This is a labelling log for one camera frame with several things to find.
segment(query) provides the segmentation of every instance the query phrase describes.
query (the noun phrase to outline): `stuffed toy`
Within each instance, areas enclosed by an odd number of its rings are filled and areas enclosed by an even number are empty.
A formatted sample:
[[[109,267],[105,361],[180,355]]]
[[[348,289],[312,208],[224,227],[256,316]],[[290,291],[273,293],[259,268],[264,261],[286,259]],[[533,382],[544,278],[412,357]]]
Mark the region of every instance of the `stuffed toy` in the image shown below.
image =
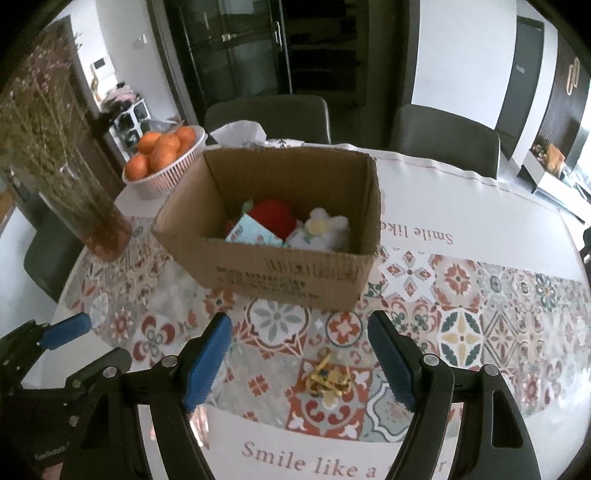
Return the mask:
[[[277,199],[256,202],[244,213],[283,241],[296,229],[296,217],[291,213],[291,207]]]
[[[289,247],[320,252],[346,252],[349,248],[347,217],[331,217],[323,208],[310,212],[310,219],[285,242]]]

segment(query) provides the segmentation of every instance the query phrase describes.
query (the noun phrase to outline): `cardboard box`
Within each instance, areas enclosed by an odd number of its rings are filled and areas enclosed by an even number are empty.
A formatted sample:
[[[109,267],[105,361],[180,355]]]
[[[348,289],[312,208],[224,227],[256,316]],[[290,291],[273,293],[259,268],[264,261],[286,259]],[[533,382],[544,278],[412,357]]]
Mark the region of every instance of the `cardboard box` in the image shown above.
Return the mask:
[[[345,215],[350,253],[223,239],[242,204],[278,198],[302,221],[316,207]],[[219,149],[204,154],[170,194],[154,235],[204,287],[326,310],[353,309],[367,286],[380,239],[374,159],[333,148]]]

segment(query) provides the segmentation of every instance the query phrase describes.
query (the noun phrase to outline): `white basket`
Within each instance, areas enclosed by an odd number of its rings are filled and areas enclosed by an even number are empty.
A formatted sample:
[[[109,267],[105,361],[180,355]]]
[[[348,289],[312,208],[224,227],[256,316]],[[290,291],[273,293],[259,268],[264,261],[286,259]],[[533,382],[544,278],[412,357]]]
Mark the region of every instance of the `white basket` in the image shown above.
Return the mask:
[[[194,128],[195,133],[197,134],[197,141],[194,146],[185,153],[185,155],[176,159],[168,167],[141,180],[128,180],[125,177],[125,170],[123,170],[123,181],[127,185],[132,185],[133,188],[137,190],[139,196],[145,200],[153,200],[170,192],[176,187],[176,185],[178,185],[191,163],[197,159],[199,154],[205,148],[205,140],[207,139],[205,130],[198,125],[193,125],[191,127]]]

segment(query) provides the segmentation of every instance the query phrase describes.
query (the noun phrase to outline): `white flower plush toy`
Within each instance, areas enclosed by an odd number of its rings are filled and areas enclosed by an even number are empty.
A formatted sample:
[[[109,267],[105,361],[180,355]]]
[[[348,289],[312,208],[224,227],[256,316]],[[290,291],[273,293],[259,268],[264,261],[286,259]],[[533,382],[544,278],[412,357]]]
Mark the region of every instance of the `white flower plush toy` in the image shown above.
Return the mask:
[[[349,249],[347,217],[331,217],[323,208],[310,212],[303,227],[296,228],[285,243],[292,248],[320,252],[346,252]]]

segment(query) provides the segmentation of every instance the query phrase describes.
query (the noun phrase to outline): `orange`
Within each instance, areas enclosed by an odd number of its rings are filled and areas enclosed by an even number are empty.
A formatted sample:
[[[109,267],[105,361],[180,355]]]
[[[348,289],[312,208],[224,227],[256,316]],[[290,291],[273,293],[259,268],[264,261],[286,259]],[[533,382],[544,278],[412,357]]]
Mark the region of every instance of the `orange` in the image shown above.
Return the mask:
[[[177,159],[177,150],[168,144],[159,145],[150,155],[150,171],[156,173]]]
[[[125,177],[130,181],[141,180],[148,176],[150,164],[148,157],[138,153],[125,164]]]
[[[177,151],[181,146],[181,141],[174,134],[164,134],[161,135],[158,140],[156,140],[156,148],[163,147],[164,145],[169,145],[172,149],[174,149],[174,151]]]
[[[195,133],[195,130],[192,127],[181,127],[174,134],[181,141],[181,145],[183,144],[183,142],[185,142],[186,144],[192,147],[197,141],[197,134]]]
[[[193,145],[194,142],[187,142],[186,140],[181,140],[181,146],[177,150],[177,155],[179,157],[181,155],[185,155],[185,153],[187,153]]]
[[[138,150],[144,155],[150,155],[154,150],[154,144],[157,142],[159,137],[162,136],[158,132],[147,132],[138,142]]]

